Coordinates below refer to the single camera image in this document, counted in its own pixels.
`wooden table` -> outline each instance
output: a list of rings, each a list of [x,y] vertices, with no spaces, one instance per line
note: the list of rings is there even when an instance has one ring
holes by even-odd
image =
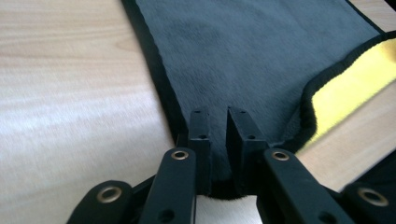
[[[386,31],[382,0],[352,1]],[[0,2],[0,222],[65,223],[93,186],[132,186],[173,147],[120,1]],[[299,155],[340,189],[396,147],[396,83]],[[255,198],[198,198],[197,223],[260,223]]]

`black fabric edge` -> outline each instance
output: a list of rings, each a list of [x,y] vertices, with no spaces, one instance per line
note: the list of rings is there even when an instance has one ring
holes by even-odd
[[[312,98],[317,91],[319,91],[327,82],[343,73],[350,65],[352,65],[365,51],[371,47],[389,40],[396,38],[396,31],[384,33],[378,35],[356,49],[352,50],[344,60],[328,67],[327,69],[320,72],[316,77],[311,79],[304,87],[301,108],[300,108],[300,126],[301,130],[290,140],[279,145],[288,151],[293,153],[297,152],[302,148],[305,143],[315,134],[317,131],[317,117],[315,110],[312,105]]]
[[[188,132],[187,121],[183,117],[177,96],[166,75],[163,59],[136,1],[121,0],[121,2],[125,7],[128,19],[134,28],[134,33],[146,58],[149,73],[167,118],[168,127],[176,143],[177,136],[180,133]]]
[[[353,5],[349,0],[346,2],[365,20],[369,23],[374,29],[376,29],[381,35],[385,33],[379,26],[377,26],[372,20],[370,20],[366,15],[364,15],[355,5]]]

